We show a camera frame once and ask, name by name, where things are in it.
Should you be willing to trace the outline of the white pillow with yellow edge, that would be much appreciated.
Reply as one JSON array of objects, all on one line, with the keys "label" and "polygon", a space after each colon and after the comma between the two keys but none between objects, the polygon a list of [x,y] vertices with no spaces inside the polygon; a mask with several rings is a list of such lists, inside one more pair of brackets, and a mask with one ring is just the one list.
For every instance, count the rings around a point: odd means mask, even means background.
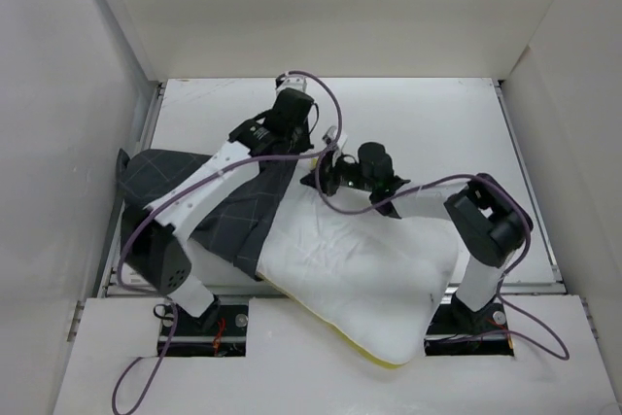
[{"label": "white pillow with yellow edge", "polygon": [[395,220],[343,190],[325,203],[289,186],[259,256],[257,274],[372,359],[402,366],[424,338],[461,253],[447,221]]}]

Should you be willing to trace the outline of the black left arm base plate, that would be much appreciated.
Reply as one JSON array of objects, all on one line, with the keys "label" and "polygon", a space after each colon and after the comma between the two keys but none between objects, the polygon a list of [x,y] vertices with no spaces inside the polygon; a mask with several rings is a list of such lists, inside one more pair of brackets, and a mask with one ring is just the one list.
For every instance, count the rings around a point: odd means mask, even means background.
[{"label": "black left arm base plate", "polygon": [[157,304],[154,316],[159,319],[156,351],[159,353],[172,336],[166,355],[178,358],[225,358],[246,355],[248,329],[247,303],[221,304],[205,321],[200,322],[178,308],[178,322],[172,331],[173,309],[170,304]]}]

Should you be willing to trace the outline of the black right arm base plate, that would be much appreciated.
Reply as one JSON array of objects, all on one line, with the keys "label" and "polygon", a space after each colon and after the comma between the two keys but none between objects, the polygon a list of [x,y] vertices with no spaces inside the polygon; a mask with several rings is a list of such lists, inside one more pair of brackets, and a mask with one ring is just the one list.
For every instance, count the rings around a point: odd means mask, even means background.
[{"label": "black right arm base plate", "polygon": [[514,356],[511,338],[502,332],[507,319],[500,303],[492,301],[475,315],[465,311],[439,305],[424,340],[427,357]]}]

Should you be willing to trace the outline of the dark grey checked pillowcase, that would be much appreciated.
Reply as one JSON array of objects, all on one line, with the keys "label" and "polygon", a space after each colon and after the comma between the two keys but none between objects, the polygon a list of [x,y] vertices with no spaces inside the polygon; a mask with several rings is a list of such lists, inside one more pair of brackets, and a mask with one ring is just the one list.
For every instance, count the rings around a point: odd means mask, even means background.
[{"label": "dark grey checked pillowcase", "polygon": [[[126,244],[146,219],[150,204],[176,190],[211,159],[208,155],[159,149],[126,157],[117,173],[125,202],[121,243]],[[227,172],[229,179],[247,171],[253,174],[244,182],[229,182],[224,195],[210,196],[214,207],[199,217],[190,238],[205,251],[256,278],[263,244],[297,163],[296,158],[274,157]],[[172,228],[153,221],[134,241],[125,263],[157,285],[167,280],[167,272],[185,270],[190,260],[172,235]]]}]

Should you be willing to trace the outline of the aluminium front table rail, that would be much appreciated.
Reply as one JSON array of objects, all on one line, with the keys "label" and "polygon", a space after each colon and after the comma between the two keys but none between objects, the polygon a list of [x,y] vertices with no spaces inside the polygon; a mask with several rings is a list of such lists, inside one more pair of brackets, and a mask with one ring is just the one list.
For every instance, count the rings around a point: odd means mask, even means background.
[{"label": "aluminium front table rail", "polygon": [[[247,296],[276,296],[281,295],[274,287],[267,283],[261,282],[254,285],[246,286],[209,286],[208,289],[216,295],[247,295]],[[109,298],[109,297],[122,297],[122,296],[134,296],[138,294],[153,294],[154,292],[148,290],[145,292],[128,291],[118,287],[116,284],[110,284],[106,287],[102,287],[97,298]],[[518,284],[518,283],[504,283],[501,287],[502,294],[512,295],[550,295],[550,294],[566,294],[567,290],[562,283],[551,284]]]}]

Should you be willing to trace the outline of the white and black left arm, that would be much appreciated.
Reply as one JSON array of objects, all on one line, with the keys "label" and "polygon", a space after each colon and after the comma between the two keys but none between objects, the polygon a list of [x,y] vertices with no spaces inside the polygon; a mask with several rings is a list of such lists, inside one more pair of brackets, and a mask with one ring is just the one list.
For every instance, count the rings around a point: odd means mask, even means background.
[{"label": "white and black left arm", "polygon": [[300,155],[312,150],[315,102],[301,76],[276,87],[273,106],[237,125],[212,156],[146,150],[118,174],[125,210],[121,266],[174,303],[192,331],[217,324],[220,301],[195,275],[191,239],[253,274]]}]

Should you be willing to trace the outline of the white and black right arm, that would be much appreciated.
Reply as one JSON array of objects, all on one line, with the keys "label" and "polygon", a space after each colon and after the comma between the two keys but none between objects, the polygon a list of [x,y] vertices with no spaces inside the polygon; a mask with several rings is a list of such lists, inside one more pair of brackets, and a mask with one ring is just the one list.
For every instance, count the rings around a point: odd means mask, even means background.
[{"label": "white and black right arm", "polygon": [[330,151],[300,182],[325,196],[340,188],[365,191],[372,208],[388,218],[450,222],[469,252],[465,275],[451,298],[450,319],[458,333],[479,334],[492,317],[505,265],[534,225],[491,175],[479,173],[464,185],[450,187],[457,179],[448,176],[419,187],[395,173],[383,145],[369,142],[360,146],[352,162]]}]

